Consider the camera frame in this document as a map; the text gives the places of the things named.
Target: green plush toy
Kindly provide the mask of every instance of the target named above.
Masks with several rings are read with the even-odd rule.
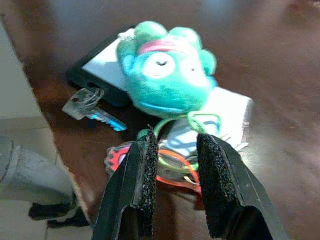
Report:
[[[211,76],[216,58],[191,28],[168,32],[145,21],[133,36],[122,37],[116,53],[133,104],[150,115],[175,118],[198,111],[217,85]]]

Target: black object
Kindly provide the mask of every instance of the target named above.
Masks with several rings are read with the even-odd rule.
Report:
[[[53,219],[65,216],[71,210],[70,203],[49,204],[41,205],[38,203],[32,203],[28,216],[32,220],[45,220]]]
[[[69,68],[65,75],[67,80],[72,84],[79,86],[81,88],[100,88],[104,90],[103,99],[108,103],[111,103],[117,107],[123,107],[128,105],[131,100],[129,95],[119,89],[118,87],[109,84],[107,81],[91,74],[88,71],[83,69],[83,66],[88,63],[91,59],[93,59],[96,55],[98,55],[102,50],[104,50],[107,46],[109,46],[113,41],[118,38],[119,33],[123,33],[130,28],[134,28],[135,26],[127,26],[119,31],[112,34],[102,43],[100,43],[97,47],[95,47],[92,51],[90,51],[86,56],[77,61],[71,68]]]
[[[73,217],[67,218],[64,221],[48,220],[46,226],[50,229],[59,229],[69,226],[80,228],[89,226],[89,222],[87,221],[81,207],[78,207]]]
[[[134,142],[105,188],[92,240],[152,236],[158,142],[151,130]]]
[[[227,142],[197,137],[199,180],[212,238],[289,240],[264,187]]]

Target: transparent key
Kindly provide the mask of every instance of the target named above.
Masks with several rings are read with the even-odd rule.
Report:
[[[106,123],[117,132],[126,130],[127,126],[123,122],[96,106],[103,97],[104,91],[100,88],[91,89],[92,91],[82,88],[77,91],[62,110],[76,120],[87,117]]]

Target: wooden table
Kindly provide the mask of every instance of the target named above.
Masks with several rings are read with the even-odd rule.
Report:
[[[61,111],[75,90],[64,72],[119,28],[154,20],[194,28],[215,53],[223,88],[255,104],[244,162],[266,188],[295,240],[320,239],[320,9],[312,1],[0,0],[0,11],[56,145],[93,221],[108,181],[106,148],[134,140],[155,117],[102,107],[128,123],[116,133]],[[154,239],[210,239],[203,211],[157,192]]]

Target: white tile floor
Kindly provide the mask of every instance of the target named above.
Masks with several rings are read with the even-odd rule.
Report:
[[[61,167],[52,132],[49,128],[0,131],[0,136],[28,146]],[[28,217],[31,204],[26,201],[0,200],[0,240],[89,240],[89,226],[47,229],[45,220]]]

